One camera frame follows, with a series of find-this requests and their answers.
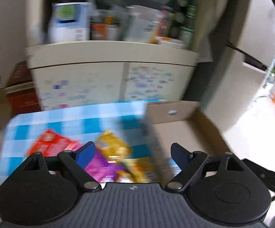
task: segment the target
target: floor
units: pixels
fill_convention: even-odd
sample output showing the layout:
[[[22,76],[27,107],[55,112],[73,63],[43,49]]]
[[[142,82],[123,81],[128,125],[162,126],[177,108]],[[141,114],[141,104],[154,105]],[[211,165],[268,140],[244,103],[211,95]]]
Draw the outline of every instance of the floor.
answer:
[[[0,125],[5,127],[10,119],[8,104],[0,104]],[[4,131],[0,132],[0,147]],[[236,125],[224,133],[233,152],[239,158],[248,158],[269,170],[275,171],[275,104],[271,98],[261,97],[241,117]],[[265,223],[275,215],[272,203]]]

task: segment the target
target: shelf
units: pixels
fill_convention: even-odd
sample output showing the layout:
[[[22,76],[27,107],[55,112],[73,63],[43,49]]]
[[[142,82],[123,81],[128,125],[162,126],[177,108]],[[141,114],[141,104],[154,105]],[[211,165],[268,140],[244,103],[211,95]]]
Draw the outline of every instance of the shelf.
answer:
[[[142,62],[196,66],[198,54],[162,45],[126,41],[78,41],[27,49],[31,69],[72,63]]]

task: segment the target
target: wall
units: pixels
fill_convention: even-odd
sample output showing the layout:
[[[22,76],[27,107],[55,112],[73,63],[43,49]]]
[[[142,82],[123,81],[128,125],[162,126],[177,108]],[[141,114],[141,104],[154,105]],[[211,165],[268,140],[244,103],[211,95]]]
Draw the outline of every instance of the wall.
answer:
[[[0,88],[16,63],[26,59],[26,0],[0,0]]]

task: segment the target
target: open cardboard box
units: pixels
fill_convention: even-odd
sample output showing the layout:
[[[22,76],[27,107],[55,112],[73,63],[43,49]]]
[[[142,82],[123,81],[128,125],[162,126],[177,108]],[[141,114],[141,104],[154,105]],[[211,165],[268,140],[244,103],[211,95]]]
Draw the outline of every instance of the open cardboard box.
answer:
[[[148,148],[163,185],[173,178],[169,164],[172,143],[177,142],[190,152],[202,151],[209,156],[230,151],[219,130],[201,112],[198,102],[148,103],[146,123]]]

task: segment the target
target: checkered tablecloth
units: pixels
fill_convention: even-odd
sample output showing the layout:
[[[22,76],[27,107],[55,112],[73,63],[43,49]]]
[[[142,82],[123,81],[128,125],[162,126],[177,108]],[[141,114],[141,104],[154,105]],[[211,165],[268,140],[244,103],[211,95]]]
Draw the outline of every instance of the checkered tablecloth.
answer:
[[[146,105],[146,101],[95,104],[14,117],[6,128],[0,152],[0,184],[26,159],[27,150],[47,128],[80,140],[82,145],[111,129],[132,147],[132,158],[149,157],[141,129]]]

